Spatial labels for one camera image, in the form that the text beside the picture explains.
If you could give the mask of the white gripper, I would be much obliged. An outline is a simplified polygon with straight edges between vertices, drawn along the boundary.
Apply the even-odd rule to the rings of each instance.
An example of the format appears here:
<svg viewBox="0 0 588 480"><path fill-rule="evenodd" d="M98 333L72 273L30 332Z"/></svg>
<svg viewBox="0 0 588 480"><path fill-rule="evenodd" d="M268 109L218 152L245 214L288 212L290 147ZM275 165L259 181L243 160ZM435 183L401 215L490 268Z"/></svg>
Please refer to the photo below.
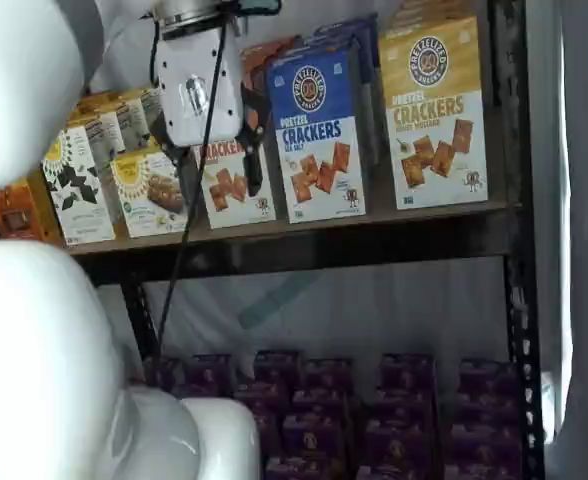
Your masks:
<svg viewBox="0 0 588 480"><path fill-rule="evenodd" d="M263 182L259 150L267 129L268 98L241 84L244 110L255 112L257 120L251 124L245 115L240 130L240 55L232 27L225 24L162 40L157 60L164 117L152 122L150 138L179 167L176 145L195 146L204 138L227 141L238 134L248 195L255 197Z"/></svg>

